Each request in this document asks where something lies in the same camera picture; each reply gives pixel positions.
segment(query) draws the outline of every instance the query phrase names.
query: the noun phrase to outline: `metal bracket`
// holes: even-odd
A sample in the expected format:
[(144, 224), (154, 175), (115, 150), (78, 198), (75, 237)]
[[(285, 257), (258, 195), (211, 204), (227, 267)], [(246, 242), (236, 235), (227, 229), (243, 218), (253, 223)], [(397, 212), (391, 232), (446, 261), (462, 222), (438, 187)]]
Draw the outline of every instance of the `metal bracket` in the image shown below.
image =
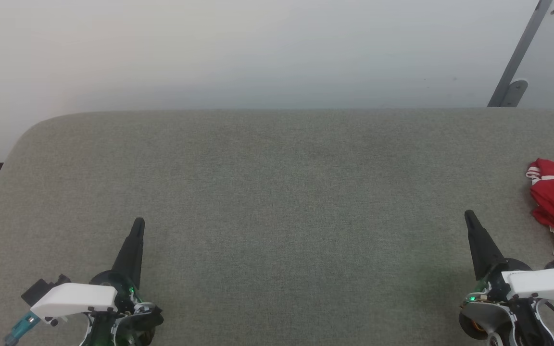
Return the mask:
[(529, 83), (524, 79), (519, 79), (510, 83), (508, 91), (506, 91), (506, 95), (499, 107), (516, 107), (519, 101), (521, 101), (521, 97), (523, 97), (525, 90), (527, 90), (527, 85), (529, 85)]

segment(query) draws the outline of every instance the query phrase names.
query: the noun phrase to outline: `gray table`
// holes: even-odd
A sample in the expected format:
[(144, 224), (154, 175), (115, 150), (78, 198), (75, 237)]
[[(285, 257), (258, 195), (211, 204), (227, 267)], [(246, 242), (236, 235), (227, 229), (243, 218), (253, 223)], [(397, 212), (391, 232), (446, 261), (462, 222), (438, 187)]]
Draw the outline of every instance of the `gray table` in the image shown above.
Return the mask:
[[(554, 111), (159, 111), (30, 129), (0, 173), (0, 344), (20, 294), (109, 269), (147, 222), (141, 293), (160, 345), (481, 345), (463, 212), (535, 269), (528, 164), (554, 160)], [(549, 324), (554, 328), (554, 317)], [(40, 324), (22, 346), (79, 344)]]

